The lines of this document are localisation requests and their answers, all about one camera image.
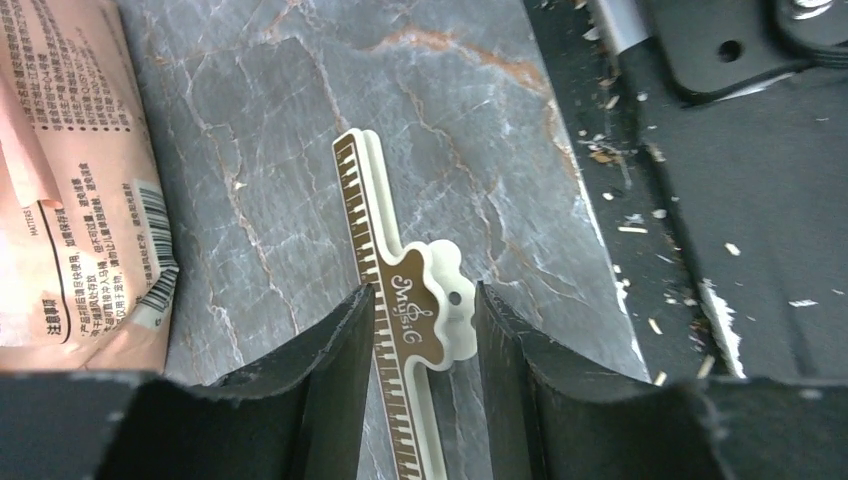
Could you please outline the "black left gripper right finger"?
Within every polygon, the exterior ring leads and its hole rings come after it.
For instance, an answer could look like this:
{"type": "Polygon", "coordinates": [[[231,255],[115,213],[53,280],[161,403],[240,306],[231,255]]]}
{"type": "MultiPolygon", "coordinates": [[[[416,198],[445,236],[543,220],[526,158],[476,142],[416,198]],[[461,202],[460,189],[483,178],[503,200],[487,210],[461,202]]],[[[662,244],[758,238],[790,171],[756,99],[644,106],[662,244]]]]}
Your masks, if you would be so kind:
{"type": "Polygon", "coordinates": [[[475,294],[497,479],[843,479],[843,381],[709,376],[656,386],[614,372],[475,294]]]}

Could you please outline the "pink cat litter bag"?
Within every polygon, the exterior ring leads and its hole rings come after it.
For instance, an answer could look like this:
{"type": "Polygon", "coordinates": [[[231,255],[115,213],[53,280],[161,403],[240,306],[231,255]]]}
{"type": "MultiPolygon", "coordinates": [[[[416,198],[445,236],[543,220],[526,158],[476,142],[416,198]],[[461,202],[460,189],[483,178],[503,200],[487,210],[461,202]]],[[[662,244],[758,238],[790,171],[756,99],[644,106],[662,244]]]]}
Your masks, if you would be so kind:
{"type": "Polygon", "coordinates": [[[162,371],[179,273],[117,5],[1,5],[1,367],[162,371]]]}

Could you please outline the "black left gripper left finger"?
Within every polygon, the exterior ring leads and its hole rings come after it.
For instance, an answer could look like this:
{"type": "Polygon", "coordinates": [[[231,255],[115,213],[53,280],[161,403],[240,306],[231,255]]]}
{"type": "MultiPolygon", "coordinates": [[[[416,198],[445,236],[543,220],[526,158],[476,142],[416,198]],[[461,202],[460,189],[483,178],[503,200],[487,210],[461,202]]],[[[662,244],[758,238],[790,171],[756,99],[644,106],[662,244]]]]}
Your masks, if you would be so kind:
{"type": "Polygon", "coordinates": [[[5,479],[353,479],[375,290],[210,385],[133,370],[5,374],[5,479]]]}

